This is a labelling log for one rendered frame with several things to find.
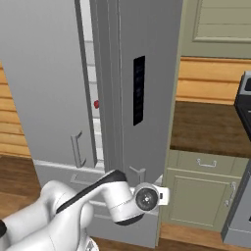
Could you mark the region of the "grey and black stove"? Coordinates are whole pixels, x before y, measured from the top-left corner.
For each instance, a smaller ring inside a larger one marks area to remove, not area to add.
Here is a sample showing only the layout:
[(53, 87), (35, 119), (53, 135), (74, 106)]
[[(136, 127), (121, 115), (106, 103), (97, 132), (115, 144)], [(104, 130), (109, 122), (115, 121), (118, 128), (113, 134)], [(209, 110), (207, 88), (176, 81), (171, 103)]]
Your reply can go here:
[[(234, 107), (251, 142), (251, 71), (241, 76)], [(251, 157), (221, 232), (225, 244), (251, 249)]]

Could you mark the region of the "grey fridge freezer drawer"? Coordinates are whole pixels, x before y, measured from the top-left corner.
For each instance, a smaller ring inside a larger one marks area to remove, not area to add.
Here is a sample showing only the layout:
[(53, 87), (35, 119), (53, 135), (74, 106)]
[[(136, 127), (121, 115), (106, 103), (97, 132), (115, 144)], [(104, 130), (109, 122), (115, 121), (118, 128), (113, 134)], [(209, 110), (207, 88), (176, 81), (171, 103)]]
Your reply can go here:
[[(51, 164), (42, 161), (34, 161), (33, 163), (40, 186), (43, 186), (49, 180), (58, 180), (76, 192), (82, 191), (88, 185), (71, 183), (73, 174), (84, 176), (103, 176), (105, 174), (102, 169), (78, 169), (74, 166)], [(91, 200), (94, 208), (94, 216), (90, 225), (87, 227), (87, 233), (90, 236), (149, 248), (155, 247), (159, 215), (157, 209), (146, 213), (139, 222), (133, 225), (118, 226), (113, 223), (111, 215), (104, 203), (105, 201), (102, 195), (97, 195)]]

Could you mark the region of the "grey fridge door with display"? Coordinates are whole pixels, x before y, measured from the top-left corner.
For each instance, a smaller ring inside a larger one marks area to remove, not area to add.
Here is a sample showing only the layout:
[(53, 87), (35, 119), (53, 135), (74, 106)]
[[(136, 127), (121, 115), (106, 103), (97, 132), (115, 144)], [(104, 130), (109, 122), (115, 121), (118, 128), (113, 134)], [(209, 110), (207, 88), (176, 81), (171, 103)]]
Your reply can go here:
[(183, 0), (90, 0), (105, 170), (164, 173)]

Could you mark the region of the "white fridge interior shelves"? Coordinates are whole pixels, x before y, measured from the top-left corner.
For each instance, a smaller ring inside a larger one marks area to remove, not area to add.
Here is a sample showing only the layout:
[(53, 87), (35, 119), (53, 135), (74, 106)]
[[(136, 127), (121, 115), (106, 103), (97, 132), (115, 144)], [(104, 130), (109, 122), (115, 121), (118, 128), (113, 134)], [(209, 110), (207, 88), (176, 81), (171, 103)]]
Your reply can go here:
[(92, 117), (93, 117), (93, 123), (94, 123), (94, 135), (95, 135), (97, 160), (101, 162), (104, 160), (104, 157), (103, 157), (100, 113), (99, 113), (99, 109), (94, 108), (94, 101), (99, 100), (99, 98), (98, 98), (98, 89), (97, 89), (95, 57), (94, 57), (94, 43), (93, 43), (93, 31), (92, 31), (92, 21), (91, 21), (91, 11), (90, 11), (90, 0), (80, 0), (80, 10), (81, 10), (81, 18), (82, 18), (86, 64), (87, 64), (87, 71), (88, 71)]

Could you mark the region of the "olive green base cupboard door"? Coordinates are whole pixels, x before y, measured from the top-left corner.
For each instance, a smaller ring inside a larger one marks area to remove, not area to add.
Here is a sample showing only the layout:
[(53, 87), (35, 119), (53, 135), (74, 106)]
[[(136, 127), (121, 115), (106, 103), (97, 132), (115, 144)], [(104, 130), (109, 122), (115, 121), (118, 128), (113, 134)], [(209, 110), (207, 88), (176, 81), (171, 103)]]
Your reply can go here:
[(232, 189), (230, 184), (238, 178), (199, 178), (175, 176), (171, 188), (168, 221), (181, 226), (221, 231), (231, 203), (225, 206)]

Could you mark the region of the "olive green wall cupboard door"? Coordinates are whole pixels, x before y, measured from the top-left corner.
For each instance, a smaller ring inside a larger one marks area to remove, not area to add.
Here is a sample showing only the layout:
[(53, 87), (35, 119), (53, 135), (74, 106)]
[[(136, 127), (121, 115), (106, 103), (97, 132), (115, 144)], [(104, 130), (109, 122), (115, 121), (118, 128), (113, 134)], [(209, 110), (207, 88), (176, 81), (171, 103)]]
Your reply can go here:
[(185, 0), (181, 55), (251, 59), (251, 0)]

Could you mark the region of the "olive green drawer front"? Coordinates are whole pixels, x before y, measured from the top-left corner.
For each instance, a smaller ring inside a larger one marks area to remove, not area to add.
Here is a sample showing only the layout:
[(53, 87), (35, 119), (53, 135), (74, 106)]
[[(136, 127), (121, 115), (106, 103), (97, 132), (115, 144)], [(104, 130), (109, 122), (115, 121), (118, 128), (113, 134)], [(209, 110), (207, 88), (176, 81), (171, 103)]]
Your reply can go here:
[[(215, 160), (217, 166), (213, 169), (199, 167), (196, 162), (198, 158), (208, 164)], [(214, 175), (228, 176), (231, 173), (233, 163), (234, 157), (198, 152), (179, 151), (177, 157), (177, 166), (183, 170)]]

